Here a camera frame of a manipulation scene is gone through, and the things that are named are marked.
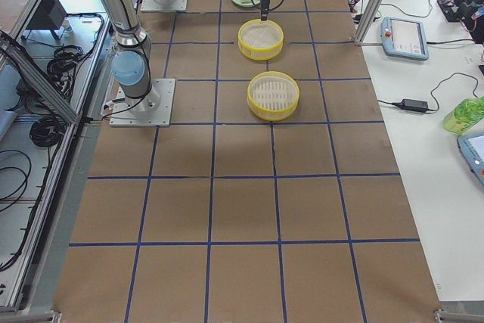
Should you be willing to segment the black electronics board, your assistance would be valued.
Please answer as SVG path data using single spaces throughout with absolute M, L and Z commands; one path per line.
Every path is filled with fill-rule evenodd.
M 437 0 L 437 5 L 449 23 L 461 23 L 469 32 L 483 16 L 483 0 Z

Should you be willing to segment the black power adapter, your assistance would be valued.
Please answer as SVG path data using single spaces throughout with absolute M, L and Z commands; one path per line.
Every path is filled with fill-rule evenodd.
M 392 102 L 392 106 L 395 106 L 400 110 L 413 111 L 417 113 L 426 113 L 430 110 L 426 101 L 408 98 L 404 98 L 400 102 Z

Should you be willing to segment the green plastic bottle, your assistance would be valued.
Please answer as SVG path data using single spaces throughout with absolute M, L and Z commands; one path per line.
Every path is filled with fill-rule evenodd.
M 462 135 L 483 119 L 483 98 L 468 98 L 458 104 L 442 121 L 443 129 Z

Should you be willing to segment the teach pendant with screen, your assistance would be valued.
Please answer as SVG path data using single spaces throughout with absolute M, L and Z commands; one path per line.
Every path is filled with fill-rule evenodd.
M 380 37 L 387 56 L 415 61 L 429 58 L 424 25 L 420 21 L 384 17 L 380 24 Z

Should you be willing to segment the far yellow bamboo steamer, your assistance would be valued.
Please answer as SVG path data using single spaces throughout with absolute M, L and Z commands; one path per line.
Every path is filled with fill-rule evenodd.
M 238 48 L 243 56 L 253 61 L 267 61 L 281 53 L 284 32 L 271 20 L 249 20 L 237 34 Z

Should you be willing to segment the yellow bamboo steamer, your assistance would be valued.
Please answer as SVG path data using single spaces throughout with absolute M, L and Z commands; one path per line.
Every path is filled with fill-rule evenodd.
M 299 97 L 297 82 L 278 71 L 260 73 L 247 86 L 249 109 L 265 121 L 277 122 L 291 116 L 298 106 Z
M 238 48 L 243 56 L 253 61 L 267 61 L 281 53 L 284 32 L 271 20 L 249 20 L 237 34 Z

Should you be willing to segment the near yellow bamboo steamer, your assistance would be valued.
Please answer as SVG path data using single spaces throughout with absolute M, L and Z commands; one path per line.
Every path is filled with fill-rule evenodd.
M 278 71 L 260 73 L 247 86 L 249 109 L 265 121 L 277 122 L 291 116 L 298 106 L 299 97 L 297 82 Z

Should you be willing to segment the black monitor on floor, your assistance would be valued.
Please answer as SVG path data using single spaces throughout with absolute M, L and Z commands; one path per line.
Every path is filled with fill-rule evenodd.
M 26 30 L 49 30 L 55 40 L 56 33 L 66 20 L 67 13 L 59 0 L 41 0 Z

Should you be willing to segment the aluminium side rail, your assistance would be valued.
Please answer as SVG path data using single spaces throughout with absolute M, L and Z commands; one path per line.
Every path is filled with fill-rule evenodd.
M 20 77 L 54 108 L 57 115 L 69 124 L 79 122 L 79 114 L 70 106 L 70 102 L 49 82 L 25 48 L 3 30 L 1 53 L 17 68 Z

